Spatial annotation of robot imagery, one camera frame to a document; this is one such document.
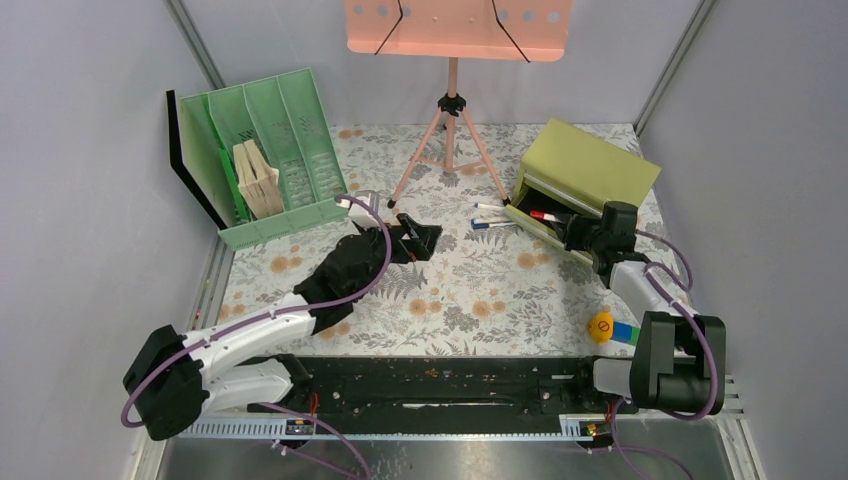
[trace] tripod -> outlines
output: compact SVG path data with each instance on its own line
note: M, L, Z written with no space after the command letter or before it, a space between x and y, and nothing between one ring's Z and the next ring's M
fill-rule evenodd
M498 173L495 171L492 159L489 157L489 154L486 153L486 147L483 146L483 142L480 140L480 135L477 134L477 128L474 127L474 122L471 121L471 115L465 108L465 99L456 93L456 81L458 76L457 70L459 70L459 58L450 57L448 59L448 93L439 100L439 109L436 111L436 115L433 116L433 121L430 122L430 126L427 127L427 133L425 133L424 138L421 139L421 144L418 145L418 149L415 150L412 160L409 161L409 166L406 167L406 171L403 172L403 177L401 177L400 183L398 183L397 188L395 188L395 193L393 193L391 199L389 199L389 208L393 208L397 203L403 187L406 186L406 182L409 181L409 176L412 174L412 170L418 162L429 163L431 165L441 167L447 172L455 172L463 168L485 165L486 168L489 169L489 174L492 175L492 180L495 181L495 186L501 195L504 205L509 204L509 196L507 195L506 190L504 190L503 184L501 184L501 179L498 178ZM447 129L447 138L445 139L445 159L441 162L437 162L435 160L421 158L421 153L424 151L424 147L427 146L427 142L430 140L430 137L433 136L433 131L436 130L436 125L438 125L443 112L448 113L448 118L445 122L445 128ZM462 119L465 120L465 125L468 126L468 130L471 132L471 138L474 139L474 143L477 145L477 149L480 150L482 158L477 162L455 167L453 164L454 135L456 134L456 119L459 115L462 115Z

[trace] robotic arm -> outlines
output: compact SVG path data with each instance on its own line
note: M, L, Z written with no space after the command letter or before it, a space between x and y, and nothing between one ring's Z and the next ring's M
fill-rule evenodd
M367 203L376 210L377 195L366 193ZM359 234L349 235L318 265L313 274L267 309L249 313L230 325L258 321L230 332L227 325L178 335L170 325L154 331L124 376L127 393L133 394L141 382L166 360L198 341L205 345L192 350L164 370L135 401L150 438L163 440L188 428L206 412L250 403L278 402L293 386L293 365L268 359L245 364L269 348L330 328L353 312L359 298L332 307L310 309L356 294L375 281L386 260L386 240L377 220L365 209L350 202ZM405 264L430 259L442 232L440 226L419 225L399 214L399 226L388 228L391 263ZM300 311L276 314L287 307ZM225 341L215 341L226 334Z
M711 389L715 389L712 408L705 413L718 413L724 399L724 323L666 300L651 284L646 268L650 260L635 251L636 207L608 202L600 219L556 217L559 222L552 227L565 249L590 253L592 270L604 286L621 297L642 322L632 359L591 359L586 376L594 388L632 398L639 408L692 413L708 405ZM694 319L706 349L685 316ZM676 356L676 351L686 356ZM708 365L710 355L715 378Z

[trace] black wire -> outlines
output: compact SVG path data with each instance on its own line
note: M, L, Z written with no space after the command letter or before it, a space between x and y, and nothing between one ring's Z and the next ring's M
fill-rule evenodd
M495 0L492 0L492 9L495 11L495 21L498 22L498 26L501 27L501 30L503 30L506 36L509 37L509 41L512 42L513 45L515 45L515 48L518 49L518 53L520 53L521 56L524 57L524 60L527 60L527 63L530 63L530 59L527 58L527 55L524 55L524 51L521 50L521 47L519 47L517 43L515 43L515 40L513 40L512 35L509 34L509 32L506 30L506 27L504 27L503 23L501 23L501 19L500 17L498 17L498 7L495 5Z
M398 25L400 25L400 21L403 20L403 7L400 4L400 0L398 0L398 14L399 14L398 21L395 22L395 26L392 27L391 30L389 30L389 34L386 35L386 38L383 39L383 43L380 44L380 48L378 48L377 51L374 52L374 55L377 55L378 53L380 53L380 50L383 49L383 45L385 45L386 42L389 41L389 37L391 37L392 34L395 33L395 29L397 28Z

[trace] table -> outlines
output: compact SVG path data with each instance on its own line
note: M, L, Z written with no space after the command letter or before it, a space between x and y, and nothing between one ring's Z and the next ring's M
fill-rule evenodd
M483 125L480 136L507 188L521 156L543 125ZM641 155L629 124L577 125ZM596 345L587 322L604 308L617 321L637 325L624 303L584 263L517 226L473 231L482 216L474 202L497 204L485 167L444 173L419 164L393 211L386 200L418 146L424 126L334 127L331 131L351 192L380 193L380 214L409 213L444 232L429 262L392 265L354 313L320 334L278 345L269 354L297 355L630 355L633 347ZM425 156L439 158L444 132ZM478 158L467 129L457 135L456 164ZM666 235L653 191L639 209L640 229ZM219 324L264 308L300 283L344 235L350 222L334 222L236 252ZM639 239L637 249L677 270L665 246ZM672 289L688 301L685 294Z

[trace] gray floor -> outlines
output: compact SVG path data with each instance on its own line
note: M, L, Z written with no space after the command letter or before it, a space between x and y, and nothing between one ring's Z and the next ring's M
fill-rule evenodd
M619 421L624 445L650 447L679 458L696 479L732 478L718 430L712 423L675 420ZM593 454L562 442L356 442L374 480L424 479L637 479L618 452ZM342 476L295 458L281 457L267 441L175 439L160 480L341 480ZM303 451L358 471L356 459L337 441L314 441ZM629 458L652 479L685 479L673 463L639 453Z

